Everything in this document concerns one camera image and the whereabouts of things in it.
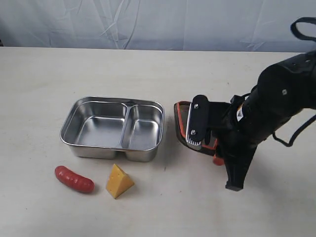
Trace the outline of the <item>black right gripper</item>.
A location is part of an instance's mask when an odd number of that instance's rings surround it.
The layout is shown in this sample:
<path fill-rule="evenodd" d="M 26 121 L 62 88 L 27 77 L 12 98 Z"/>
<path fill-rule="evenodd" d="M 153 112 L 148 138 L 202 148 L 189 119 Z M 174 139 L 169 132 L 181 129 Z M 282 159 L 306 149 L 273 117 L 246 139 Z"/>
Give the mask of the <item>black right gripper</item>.
<path fill-rule="evenodd" d="M 238 124 L 237 112 L 242 109 L 246 95 L 234 95 L 229 103 L 209 102 L 208 128 L 216 139 L 213 163 L 225 164 L 227 182 L 225 188 L 238 192 L 244 181 L 256 151 L 256 145 Z"/>

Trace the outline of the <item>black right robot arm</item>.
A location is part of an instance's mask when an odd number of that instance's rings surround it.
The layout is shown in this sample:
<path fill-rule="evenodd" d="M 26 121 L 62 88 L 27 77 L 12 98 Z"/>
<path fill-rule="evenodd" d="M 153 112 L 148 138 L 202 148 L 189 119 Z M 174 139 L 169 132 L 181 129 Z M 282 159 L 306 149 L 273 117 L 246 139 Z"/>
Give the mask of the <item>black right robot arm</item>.
<path fill-rule="evenodd" d="M 208 125 L 226 167 L 226 189 L 242 190 L 258 145 L 294 115 L 315 107 L 315 51 L 268 66 L 250 93 L 230 103 L 211 102 Z"/>

